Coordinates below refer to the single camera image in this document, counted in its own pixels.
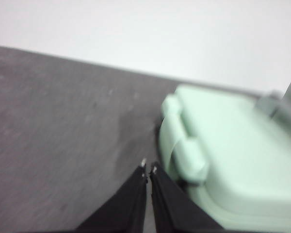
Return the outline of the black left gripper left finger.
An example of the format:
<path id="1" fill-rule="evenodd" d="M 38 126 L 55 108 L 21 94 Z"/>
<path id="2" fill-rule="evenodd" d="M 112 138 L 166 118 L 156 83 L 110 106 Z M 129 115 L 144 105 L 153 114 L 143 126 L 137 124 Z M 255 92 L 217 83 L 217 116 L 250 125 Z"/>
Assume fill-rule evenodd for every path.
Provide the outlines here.
<path id="1" fill-rule="evenodd" d="M 142 233 L 146 213 L 146 159 L 116 193 L 82 222 L 79 233 Z"/>

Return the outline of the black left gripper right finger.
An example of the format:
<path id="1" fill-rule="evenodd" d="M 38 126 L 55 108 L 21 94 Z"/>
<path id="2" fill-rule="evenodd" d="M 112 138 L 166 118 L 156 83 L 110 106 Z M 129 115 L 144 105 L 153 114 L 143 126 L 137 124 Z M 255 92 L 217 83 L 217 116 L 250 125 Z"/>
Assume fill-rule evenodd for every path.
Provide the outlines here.
<path id="1" fill-rule="evenodd" d="M 150 179 L 156 232 L 223 232 L 223 227 L 189 199 L 158 162 L 151 164 Z"/>

